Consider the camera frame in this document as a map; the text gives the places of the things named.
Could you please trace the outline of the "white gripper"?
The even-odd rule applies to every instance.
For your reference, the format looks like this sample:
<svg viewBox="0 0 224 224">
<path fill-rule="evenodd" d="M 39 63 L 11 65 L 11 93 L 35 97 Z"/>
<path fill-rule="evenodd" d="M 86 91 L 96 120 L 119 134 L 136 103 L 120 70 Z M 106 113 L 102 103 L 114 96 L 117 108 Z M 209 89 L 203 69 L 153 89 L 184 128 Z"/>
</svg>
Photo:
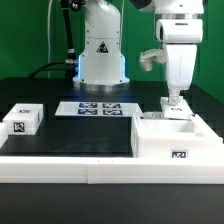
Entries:
<svg viewBox="0 0 224 224">
<path fill-rule="evenodd" d="M 180 92 L 188 90 L 192 82 L 203 22 L 201 19 L 159 19 L 156 37 L 165 51 L 168 103 L 178 104 L 182 100 Z"/>
</svg>

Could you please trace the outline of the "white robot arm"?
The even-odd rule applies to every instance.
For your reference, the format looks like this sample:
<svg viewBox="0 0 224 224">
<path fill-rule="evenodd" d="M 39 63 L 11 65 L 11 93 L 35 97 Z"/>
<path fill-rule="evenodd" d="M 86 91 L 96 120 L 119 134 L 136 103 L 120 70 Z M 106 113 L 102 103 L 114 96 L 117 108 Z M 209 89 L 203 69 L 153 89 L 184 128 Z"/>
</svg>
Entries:
<svg viewBox="0 0 224 224">
<path fill-rule="evenodd" d="M 180 92 L 192 82 L 197 44 L 202 41 L 204 5 L 207 0 L 129 0 L 135 9 L 158 17 L 155 36 L 159 49 L 143 52 L 144 70 L 157 61 L 166 66 L 170 105 L 181 101 Z M 73 81 L 86 87 L 114 87 L 129 82 L 121 53 L 121 14 L 106 0 L 59 0 L 66 27 L 68 56 L 78 63 Z M 75 53 L 70 26 L 70 11 L 85 10 L 85 48 Z"/>
</svg>

